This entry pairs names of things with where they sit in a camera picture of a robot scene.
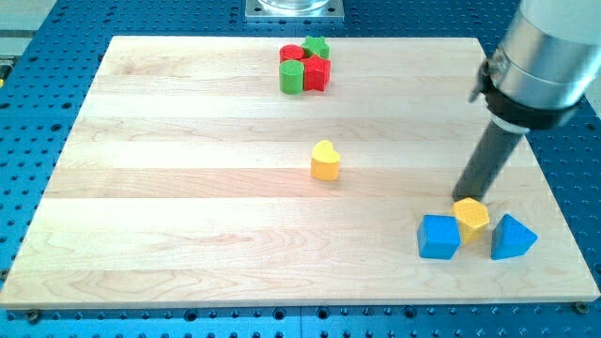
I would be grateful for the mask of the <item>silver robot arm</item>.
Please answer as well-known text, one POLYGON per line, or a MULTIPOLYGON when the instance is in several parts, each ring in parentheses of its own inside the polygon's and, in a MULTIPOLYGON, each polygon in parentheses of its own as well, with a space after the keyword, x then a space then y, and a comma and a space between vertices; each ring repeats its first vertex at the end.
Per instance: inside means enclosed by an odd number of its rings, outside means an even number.
POLYGON ((561 126, 600 69, 600 0, 522 0, 470 94, 512 128, 561 126))

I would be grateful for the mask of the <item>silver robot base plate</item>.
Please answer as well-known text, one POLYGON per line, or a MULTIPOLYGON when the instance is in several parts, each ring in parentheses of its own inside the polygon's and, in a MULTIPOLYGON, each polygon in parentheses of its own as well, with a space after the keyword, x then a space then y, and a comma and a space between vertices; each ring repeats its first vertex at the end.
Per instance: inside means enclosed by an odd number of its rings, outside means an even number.
POLYGON ((323 19, 345 17, 343 0, 246 0, 245 17, 268 19, 323 19))

